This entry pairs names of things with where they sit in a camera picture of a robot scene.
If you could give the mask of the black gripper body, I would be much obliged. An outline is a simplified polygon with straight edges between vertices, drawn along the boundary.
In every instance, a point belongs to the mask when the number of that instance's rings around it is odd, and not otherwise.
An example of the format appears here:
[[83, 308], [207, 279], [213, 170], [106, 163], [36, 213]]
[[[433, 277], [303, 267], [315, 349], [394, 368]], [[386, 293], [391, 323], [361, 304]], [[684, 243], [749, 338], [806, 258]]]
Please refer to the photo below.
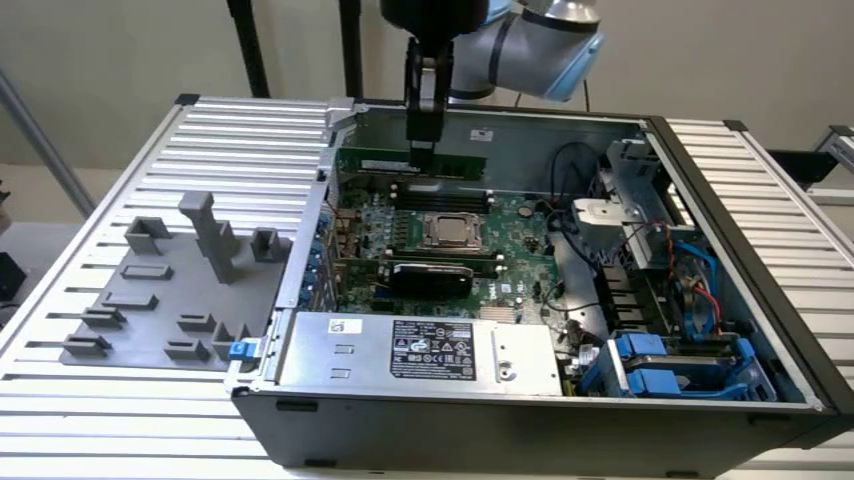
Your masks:
[[385, 20], [425, 42], [474, 32], [489, 16], [486, 0], [381, 0]]

